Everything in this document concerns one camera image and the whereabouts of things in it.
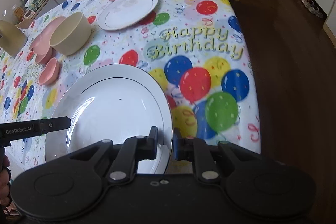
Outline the person's left hand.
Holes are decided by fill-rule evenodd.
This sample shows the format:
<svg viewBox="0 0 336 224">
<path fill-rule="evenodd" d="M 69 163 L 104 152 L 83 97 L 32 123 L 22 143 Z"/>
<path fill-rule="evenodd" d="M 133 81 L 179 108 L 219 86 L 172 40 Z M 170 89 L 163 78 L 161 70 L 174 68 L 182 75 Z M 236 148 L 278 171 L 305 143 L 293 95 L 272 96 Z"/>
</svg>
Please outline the person's left hand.
<svg viewBox="0 0 336 224">
<path fill-rule="evenodd" d="M 5 155 L 3 157 L 2 170 L 0 173 L 0 200 L 2 206 L 9 206 L 11 204 L 10 198 L 10 179 L 11 173 L 9 170 L 10 161 Z"/>
</svg>

